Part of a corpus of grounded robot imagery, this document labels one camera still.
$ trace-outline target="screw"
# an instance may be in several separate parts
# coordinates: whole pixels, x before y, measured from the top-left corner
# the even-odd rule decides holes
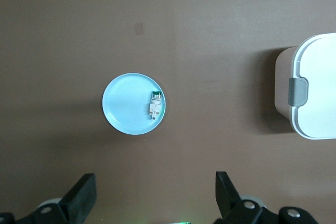
[[[248,209],[254,209],[256,207],[251,201],[244,202],[244,206]]]
[[[46,214],[46,213],[50,212],[51,210],[52,210],[51,207],[46,207],[46,208],[41,210],[41,214]]]
[[[293,217],[293,218],[299,218],[301,215],[299,212],[297,212],[296,210],[294,209],[288,209],[287,210],[287,213],[289,216]]]

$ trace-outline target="plate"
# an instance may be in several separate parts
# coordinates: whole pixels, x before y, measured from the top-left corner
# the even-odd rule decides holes
[[[149,115],[153,91],[162,93],[161,112],[155,120]],[[112,80],[105,89],[102,106],[109,123],[118,131],[130,135],[152,131],[162,121],[166,109],[160,86],[140,73],[126,73]]]

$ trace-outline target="gray latch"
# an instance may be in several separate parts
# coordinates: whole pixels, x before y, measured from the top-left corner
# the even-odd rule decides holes
[[[290,78],[288,91],[288,104],[290,106],[303,106],[308,100],[308,81],[305,78]]]

